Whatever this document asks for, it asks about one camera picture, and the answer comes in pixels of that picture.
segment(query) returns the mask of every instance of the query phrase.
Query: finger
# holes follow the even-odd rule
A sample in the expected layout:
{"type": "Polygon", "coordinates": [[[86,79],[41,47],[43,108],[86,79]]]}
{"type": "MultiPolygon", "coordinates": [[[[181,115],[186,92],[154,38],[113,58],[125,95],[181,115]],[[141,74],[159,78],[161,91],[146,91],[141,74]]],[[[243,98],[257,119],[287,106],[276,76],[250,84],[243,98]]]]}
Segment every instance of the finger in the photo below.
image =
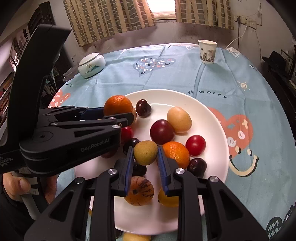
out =
{"type": "Polygon", "coordinates": [[[31,189],[30,183],[24,177],[14,177],[11,172],[3,174],[3,186],[8,196],[20,201],[20,195],[23,195],[31,189]]]}
{"type": "Polygon", "coordinates": [[[45,199],[47,200],[48,203],[51,203],[54,198],[55,194],[57,192],[57,178],[58,175],[48,177],[47,178],[47,187],[45,189],[45,199]]]}

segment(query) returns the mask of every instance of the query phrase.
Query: tablecloth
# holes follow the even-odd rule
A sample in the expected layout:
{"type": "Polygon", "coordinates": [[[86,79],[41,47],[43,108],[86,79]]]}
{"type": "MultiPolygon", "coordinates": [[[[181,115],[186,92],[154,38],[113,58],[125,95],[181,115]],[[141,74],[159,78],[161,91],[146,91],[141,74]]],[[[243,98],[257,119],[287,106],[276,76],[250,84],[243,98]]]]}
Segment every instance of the tablecloth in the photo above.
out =
{"type": "MultiPolygon", "coordinates": [[[[155,88],[196,98],[226,133],[230,169],[225,184],[272,238],[295,206],[296,148],[283,108],[252,63],[236,51],[217,48],[214,64],[206,65],[193,44],[138,47],[104,58],[106,67],[100,73],[88,79],[77,74],[49,107],[99,107],[110,96],[155,88]]],[[[62,173],[59,192],[73,178],[73,170],[62,173]]],[[[173,232],[153,240],[175,239],[173,232]]]]}

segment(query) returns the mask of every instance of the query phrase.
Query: checkered curtain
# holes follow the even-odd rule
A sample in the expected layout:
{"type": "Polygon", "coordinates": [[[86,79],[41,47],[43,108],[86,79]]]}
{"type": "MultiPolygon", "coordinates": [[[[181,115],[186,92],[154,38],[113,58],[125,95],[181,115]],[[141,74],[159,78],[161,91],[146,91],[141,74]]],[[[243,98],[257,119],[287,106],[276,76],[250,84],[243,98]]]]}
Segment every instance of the checkered curtain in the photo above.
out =
{"type": "Polygon", "coordinates": [[[177,22],[233,30],[229,0],[175,0],[175,3],[177,22]]]}
{"type": "Polygon", "coordinates": [[[146,0],[63,0],[79,47],[156,25],[146,0]]]}

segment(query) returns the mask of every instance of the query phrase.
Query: white cable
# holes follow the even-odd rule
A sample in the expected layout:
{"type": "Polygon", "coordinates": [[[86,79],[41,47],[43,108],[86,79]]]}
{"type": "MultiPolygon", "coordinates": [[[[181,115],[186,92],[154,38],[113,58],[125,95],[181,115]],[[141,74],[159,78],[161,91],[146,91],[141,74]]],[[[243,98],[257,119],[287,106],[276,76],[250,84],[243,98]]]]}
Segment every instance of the white cable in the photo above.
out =
{"type": "MultiPolygon", "coordinates": [[[[248,25],[246,26],[246,28],[245,28],[245,30],[244,30],[244,33],[242,34],[242,36],[240,36],[240,37],[238,37],[238,38],[236,38],[235,40],[238,40],[238,39],[240,39],[241,37],[243,37],[243,35],[245,34],[245,32],[246,32],[246,30],[247,30],[247,27],[248,27],[248,25]]],[[[225,49],[227,49],[235,40],[233,40],[230,44],[228,44],[228,46],[225,48],[225,49]]]]}

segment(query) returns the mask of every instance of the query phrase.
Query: paper cup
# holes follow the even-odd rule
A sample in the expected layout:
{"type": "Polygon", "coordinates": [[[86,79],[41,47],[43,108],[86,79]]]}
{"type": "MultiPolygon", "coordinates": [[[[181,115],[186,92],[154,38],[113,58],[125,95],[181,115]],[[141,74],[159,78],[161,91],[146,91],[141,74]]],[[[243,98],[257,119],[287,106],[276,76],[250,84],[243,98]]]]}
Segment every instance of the paper cup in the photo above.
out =
{"type": "Polygon", "coordinates": [[[217,43],[209,40],[199,40],[200,61],[205,64],[213,64],[216,54],[217,43]]]}

